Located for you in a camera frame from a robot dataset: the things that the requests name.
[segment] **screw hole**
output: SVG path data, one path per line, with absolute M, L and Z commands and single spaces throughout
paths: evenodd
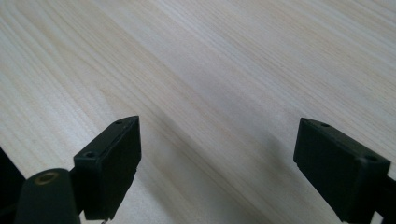
M 39 176 L 38 178 L 35 179 L 35 183 L 37 185 L 46 185 L 50 182 L 52 182 L 56 177 L 58 177 L 58 173 L 55 172 L 49 172 L 49 173 L 45 173 L 41 176 Z
M 375 156 L 365 156 L 364 158 L 366 158 L 369 161 L 378 161 L 378 159 Z
M 88 158 L 93 158 L 93 157 L 95 157 L 95 153 L 93 153 L 93 152 L 87 152 L 87 153 L 84 154 L 84 156 L 85 156 L 85 157 L 88 157 Z

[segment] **wooden table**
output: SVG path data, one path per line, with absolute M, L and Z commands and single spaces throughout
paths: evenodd
M 140 116 L 111 223 L 340 223 L 292 161 L 299 119 L 396 162 L 395 97 L 394 0 L 0 1 L 0 145 L 26 177 Z

